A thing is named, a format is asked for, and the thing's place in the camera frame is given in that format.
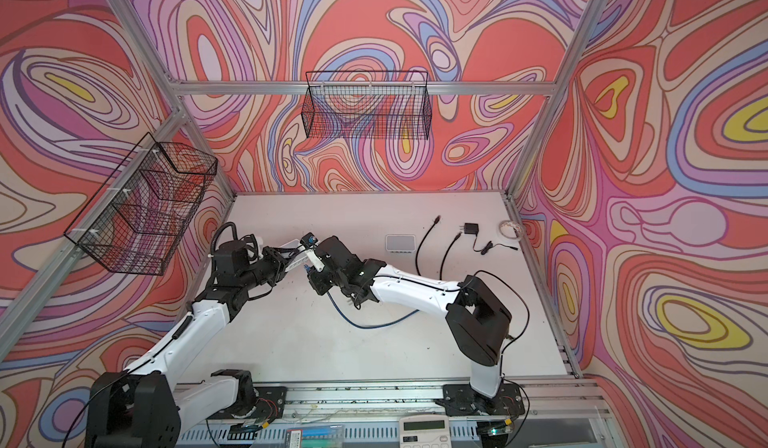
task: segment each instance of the calculator screen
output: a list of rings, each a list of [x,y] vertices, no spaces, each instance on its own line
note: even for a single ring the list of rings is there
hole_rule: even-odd
[[[446,427],[444,420],[434,421],[411,421],[402,424],[404,431],[417,431],[417,430],[442,430]]]

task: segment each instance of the robotic arm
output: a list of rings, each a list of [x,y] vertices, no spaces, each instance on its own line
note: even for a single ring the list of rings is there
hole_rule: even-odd
[[[216,249],[218,234],[226,226],[232,227],[235,240]],[[472,362],[472,389],[488,399],[496,395],[500,351],[512,316],[482,280],[432,280],[384,261],[360,261],[335,236],[318,244],[307,233],[295,248],[260,249],[253,235],[237,239],[229,223],[217,230],[211,248],[211,276],[186,317],[127,366],[127,373],[106,373],[94,382],[87,448],[150,446],[144,442],[158,433],[168,438],[160,445],[172,446],[179,434],[219,410],[248,415],[256,395],[247,371],[217,371],[212,381],[176,398],[173,390],[203,347],[240,313],[249,290],[264,284],[274,287],[287,271],[307,261],[312,264],[307,277],[318,295],[338,286],[358,307],[368,300],[398,303],[445,319],[458,348]]]

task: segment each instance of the plastic package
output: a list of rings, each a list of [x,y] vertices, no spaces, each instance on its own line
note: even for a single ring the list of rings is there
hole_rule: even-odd
[[[286,432],[286,448],[341,448],[344,425],[312,425]]]

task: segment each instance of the black mounting plate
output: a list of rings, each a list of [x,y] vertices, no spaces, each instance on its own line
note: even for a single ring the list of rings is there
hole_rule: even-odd
[[[285,409],[286,405],[286,393],[288,391],[288,388],[285,386],[254,386],[254,389],[256,390],[256,398],[264,398],[266,400],[271,401],[274,403],[275,406],[277,406],[277,416],[274,416],[274,419],[282,418],[283,417],[283,410]],[[256,410],[254,411],[254,414],[249,415],[248,419],[255,418],[257,420],[260,420],[262,418],[266,419],[270,413],[274,413],[274,408],[272,407],[271,403],[267,403],[262,400],[258,400],[256,402]],[[225,410],[220,410],[210,416],[208,416],[208,420],[234,420],[235,417],[231,414],[226,413]]]
[[[525,414],[520,387],[513,383],[502,383],[492,400],[475,392],[468,384],[447,384],[442,386],[440,405],[446,408],[448,416],[469,416],[478,413],[505,415],[513,420]]]

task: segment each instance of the blue cable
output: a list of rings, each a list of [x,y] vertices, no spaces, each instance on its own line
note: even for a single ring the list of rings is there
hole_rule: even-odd
[[[373,328],[384,328],[384,327],[389,327],[389,326],[392,326],[392,325],[394,325],[395,323],[399,323],[399,322],[401,322],[401,321],[403,321],[403,320],[407,319],[407,318],[408,318],[409,316],[411,316],[411,315],[415,315],[416,313],[418,313],[418,310],[414,310],[414,311],[411,311],[410,313],[408,313],[408,315],[406,315],[406,316],[402,317],[401,319],[398,319],[398,320],[394,320],[394,321],[390,321],[389,323],[385,323],[384,325],[371,325],[371,326],[363,326],[363,325],[358,325],[357,323],[355,323],[355,322],[354,322],[354,321],[352,321],[351,319],[348,319],[348,318],[346,317],[346,315],[344,315],[344,314],[341,312],[341,310],[339,309],[339,305],[337,305],[337,304],[336,304],[336,301],[335,301],[335,300],[333,299],[333,297],[331,296],[331,292],[330,292],[330,291],[328,292],[328,298],[329,298],[329,299],[331,299],[331,303],[333,303],[333,308],[334,308],[334,309],[336,309],[336,311],[338,311],[338,312],[339,312],[339,315],[341,315],[341,318],[345,319],[345,320],[347,321],[347,323],[349,323],[351,326],[353,326],[353,327],[355,327],[355,328],[360,328],[361,330],[372,330]]]

